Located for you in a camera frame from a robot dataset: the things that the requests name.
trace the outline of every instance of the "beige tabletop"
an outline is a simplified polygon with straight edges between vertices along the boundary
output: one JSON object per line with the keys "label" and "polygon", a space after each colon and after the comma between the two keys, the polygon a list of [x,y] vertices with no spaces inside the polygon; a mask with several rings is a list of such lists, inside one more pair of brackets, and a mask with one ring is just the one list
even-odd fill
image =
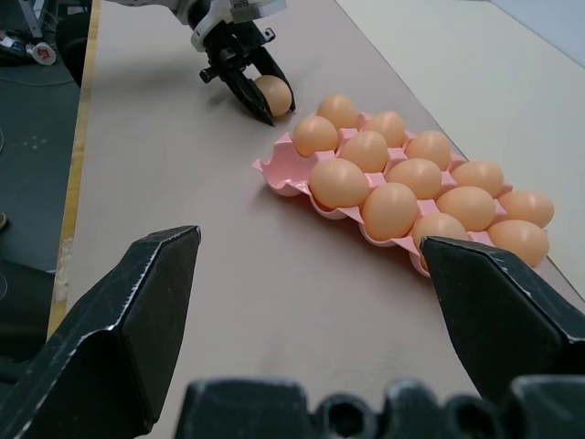
{"label": "beige tabletop", "polygon": [[[334,91],[367,112],[400,112],[412,132],[440,127],[333,0],[295,0],[261,26],[277,34],[270,51],[298,104],[276,128],[225,84],[201,82],[206,57],[167,10],[101,5],[67,308],[132,241],[202,230],[182,351],[150,437],[172,436],[186,385],[206,377],[289,377],[312,405],[350,391],[378,408],[399,377],[441,397],[474,392],[431,282],[405,252],[279,198],[250,167]],[[584,309],[550,263],[542,274]]]}

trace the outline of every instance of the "black cable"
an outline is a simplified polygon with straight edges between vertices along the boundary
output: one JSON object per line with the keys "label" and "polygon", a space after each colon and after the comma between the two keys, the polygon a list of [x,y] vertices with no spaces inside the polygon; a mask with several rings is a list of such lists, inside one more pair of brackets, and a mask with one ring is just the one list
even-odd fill
{"label": "black cable", "polygon": [[23,87],[57,87],[59,85],[65,85],[65,84],[69,84],[70,82],[73,82],[73,80],[62,80],[61,82],[49,82],[49,83],[40,83],[40,84],[36,84],[34,82],[23,82],[21,80],[12,80],[10,78],[5,78],[3,76],[0,76],[0,80],[3,80],[5,82],[11,82],[13,84],[16,85],[22,85]]}

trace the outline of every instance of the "pink egg tray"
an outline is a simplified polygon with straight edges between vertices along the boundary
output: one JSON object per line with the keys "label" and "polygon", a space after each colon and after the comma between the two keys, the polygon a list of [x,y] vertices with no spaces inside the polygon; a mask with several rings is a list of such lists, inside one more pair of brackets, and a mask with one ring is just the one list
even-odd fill
{"label": "pink egg tray", "polygon": [[[370,119],[370,116],[367,114],[360,114],[359,117],[359,129],[361,129],[364,124]],[[429,276],[429,273],[424,269],[420,260],[420,253],[417,250],[414,240],[410,236],[409,233],[403,238],[391,239],[387,241],[375,241],[370,236],[368,236],[366,228],[364,227],[364,221],[361,217],[359,207],[353,208],[343,208],[343,209],[324,209],[323,206],[320,206],[319,203],[314,199],[313,195],[311,194],[311,190],[309,189],[308,179],[309,175],[311,174],[311,170],[313,167],[323,160],[327,160],[330,158],[334,158],[339,156],[341,150],[344,147],[344,144],[351,139],[354,135],[358,133],[359,130],[357,129],[341,129],[338,131],[339,135],[339,146],[337,150],[334,151],[325,151],[325,152],[318,152],[310,157],[303,157],[299,155],[296,149],[293,146],[293,140],[291,136],[287,133],[283,137],[281,137],[276,143],[274,144],[272,150],[272,157],[268,162],[262,162],[260,160],[256,160],[252,167],[262,172],[264,179],[271,187],[271,189],[276,192],[278,195],[283,197],[295,197],[297,195],[305,194],[311,200],[314,209],[322,216],[330,219],[330,220],[342,220],[344,218],[350,218],[354,220],[359,229],[361,230],[364,238],[369,241],[370,243],[377,245],[378,247],[393,247],[399,246],[409,252],[410,260],[412,265],[416,270],[425,275]],[[395,165],[405,160],[408,160],[408,157],[404,153],[409,142],[416,137],[415,134],[407,133],[407,138],[400,148],[389,148],[388,149],[388,163],[383,172],[378,172],[375,174],[366,174],[367,180],[369,181],[370,189],[374,189],[378,186],[384,185],[386,180],[384,175]],[[442,182],[441,182],[441,191],[435,197],[438,198],[440,195],[444,194],[445,192],[457,187],[457,183],[451,176],[451,172],[456,169],[458,166],[466,163],[467,160],[460,155],[451,154],[451,163],[449,164],[446,171],[442,173]],[[504,187],[500,194],[498,194],[497,198],[504,195],[507,192],[512,190],[512,186],[508,183],[504,183]],[[437,205],[434,199],[428,200],[418,200],[419,205],[419,217],[424,215],[429,215],[433,212],[438,212]],[[506,212],[504,208],[500,205],[497,199],[494,200],[496,206],[496,215],[494,222],[502,221],[506,219]],[[492,242],[487,234],[486,231],[479,231],[467,232],[469,240],[475,242],[481,242],[483,244],[492,245]]]}

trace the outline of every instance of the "table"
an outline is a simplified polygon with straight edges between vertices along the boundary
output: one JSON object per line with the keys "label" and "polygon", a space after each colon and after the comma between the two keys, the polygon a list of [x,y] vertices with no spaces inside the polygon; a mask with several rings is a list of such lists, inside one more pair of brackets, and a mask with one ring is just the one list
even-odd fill
{"label": "table", "polygon": [[585,16],[585,4],[571,0],[492,0],[492,3],[585,67],[585,49],[579,44],[585,38],[585,29],[579,22]]}
{"label": "table", "polygon": [[555,201],[549,256],[585,296],[585,69],[490,2],[338,3],[468,158]]}
{"label": "table", "polygon": [[[404,252],[273,195],[250,169],[333,91],[370,112],[399,110],[413,132],[440,129],[337,4],[295,0],[262,23],[298,101],[276,128],[251,120],[224,84],[198,79],[205,57],[167,11],[101,8],[67,307],[132,241],[202,229],[183,348],[151,437],[171,436],[197,378],[287,376],[313,406],[350,391],[379,408],[383,385],[407,376],[442,398],[474,392],[431,283]],[[583,309],[552,265],[542,273]]]}

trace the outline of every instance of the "equipment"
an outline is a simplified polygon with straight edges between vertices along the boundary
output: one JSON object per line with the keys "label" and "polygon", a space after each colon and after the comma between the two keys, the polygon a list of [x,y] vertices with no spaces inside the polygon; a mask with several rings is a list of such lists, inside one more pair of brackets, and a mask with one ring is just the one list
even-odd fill
{"label": "equipment", "polygon": [[[199,242],[197,227],[135,242],[35,358],[0,364],[0,439],[147,434],[181,346]],[[483,400],[440,406],[425,386],[401,380],[381,414],[346,394],[308,413],[289,381],[200,381],[187,390],[175,437],[585,437],[585,316],[510,252],[443,238],[421,250]]]}
{"label": "equipment", "polygon": [[[260,121],[274,125],[266,99],[243,71],[254,65],[261,75],[280,78],[291,88],[284,73],[264,44],[275,39],[272,29],[260,32],[253,20],[269,16],[286,7],[286,0],[110,0],[127,6],[162,5],[168,7],[181,24],[193,29],[191,43],[206,52],[209,68],[200,72],[208,83],[223,80],[238,100]],[[291,111],[294,111],[294,96]]]}
{"label": "equipment", "polygon": [[55,63],[55,50],[39,38],[19,30],[0,29],[0,66],[19,66],[34,62],[45,66]]}

